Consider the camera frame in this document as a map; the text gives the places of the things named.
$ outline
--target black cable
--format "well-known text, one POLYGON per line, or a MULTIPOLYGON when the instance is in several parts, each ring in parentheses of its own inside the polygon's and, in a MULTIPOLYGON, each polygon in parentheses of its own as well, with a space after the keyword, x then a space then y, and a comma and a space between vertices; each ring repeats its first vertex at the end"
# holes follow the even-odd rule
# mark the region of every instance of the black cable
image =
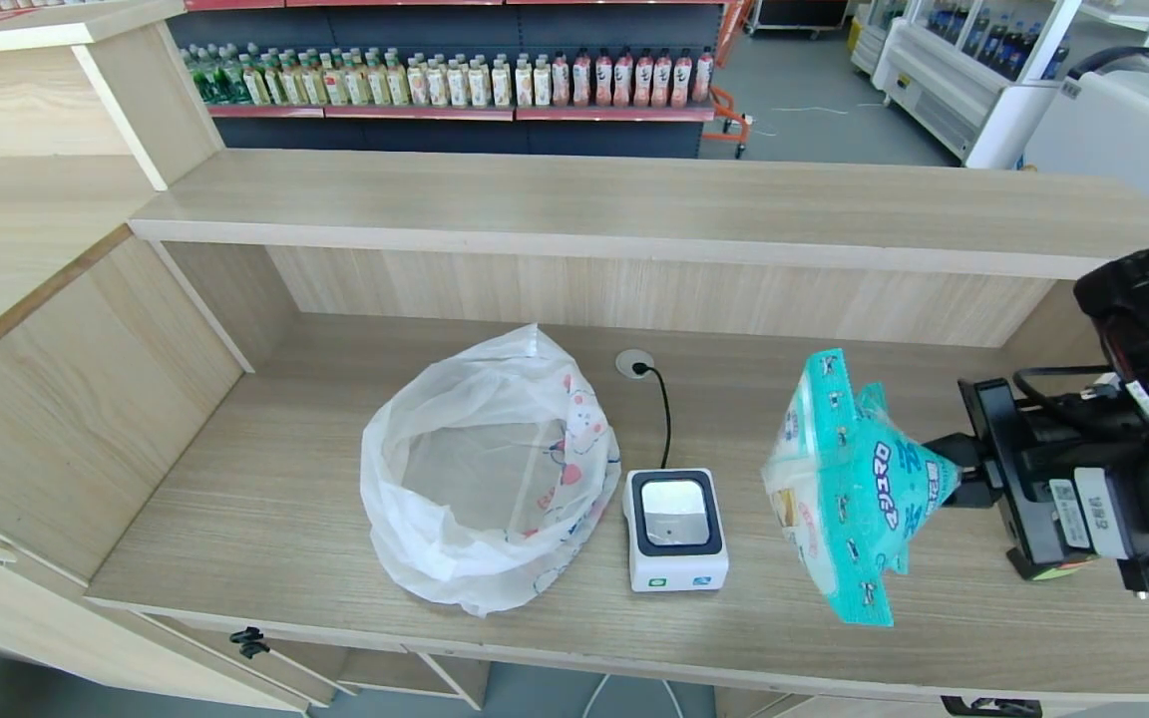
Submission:
POLYGON ((632 371, 638 375, 643 375, 646 372, 651 372, 658 380, 658 394, 662 394, 662 417, 666 423, 668 433, 662 442, 662 461, 658 463, 658 468, 668 468, 668 454, 671 453, 671 404, 668 403, 668 385, 662 380, 662 373, 658 369, 653 368, 650 364, 645 362, 638 362, 632 364, 632 371))

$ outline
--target white bottle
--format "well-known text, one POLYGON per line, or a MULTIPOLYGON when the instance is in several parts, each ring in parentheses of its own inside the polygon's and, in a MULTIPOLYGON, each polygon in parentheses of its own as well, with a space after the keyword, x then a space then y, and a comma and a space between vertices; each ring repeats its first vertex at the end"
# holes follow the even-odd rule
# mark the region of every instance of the white bottle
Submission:
POLYGON ((534 106, 547 108, 553 103, 553 72, 542 56, 534 63, 534 106))

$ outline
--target drawer handle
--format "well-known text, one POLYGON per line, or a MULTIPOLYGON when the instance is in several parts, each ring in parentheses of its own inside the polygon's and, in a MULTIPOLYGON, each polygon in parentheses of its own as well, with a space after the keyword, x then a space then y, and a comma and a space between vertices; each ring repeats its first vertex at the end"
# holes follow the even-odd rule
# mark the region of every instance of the drawer handle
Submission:
POLYGON ((1002 715, 1012 718, 1043 718, 1044 710, 1038 700, 979 698, 965 703, 958 695, 940 696, 949 715, 1002 715))

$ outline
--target label sticker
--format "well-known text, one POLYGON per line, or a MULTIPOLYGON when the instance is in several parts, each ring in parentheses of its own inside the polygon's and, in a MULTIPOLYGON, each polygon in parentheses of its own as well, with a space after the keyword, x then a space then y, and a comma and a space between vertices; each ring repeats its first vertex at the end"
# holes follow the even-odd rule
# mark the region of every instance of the label sticker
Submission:
POLYGON ((1054 505, 1062 522, 1062 536, 1073 548, 1092 549, 1089 527, 1085 526, 1085 515, 1080 514, 1080 501, 1075 496, 1075 485, 1071 479, 1049 479, 1049 491, 1054 492, 1054 505))
POLYGON ((1103 469, 1079 466, 1075 470, 1075 487, 1080 494, 1080 505, 1089 523, 1093 550, 1108 558, 1129 558, 1125 540, 1120 535, 1120 522, 1116 517, 1116 504, 1111 501, 1108 473, 1103 469))

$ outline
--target snack bag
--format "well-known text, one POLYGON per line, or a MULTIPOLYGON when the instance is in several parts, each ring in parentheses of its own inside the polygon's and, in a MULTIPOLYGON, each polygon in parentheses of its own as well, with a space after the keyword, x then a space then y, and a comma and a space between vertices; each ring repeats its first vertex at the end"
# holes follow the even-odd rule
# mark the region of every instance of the snack bag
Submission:
POLYGON ((840 619, 893 626, 880 574, 908 572, 908 541, 961 472, 889 423, 884 387, 853 396, 845 355, 830 349, 805 362, 761 478, 840 619))

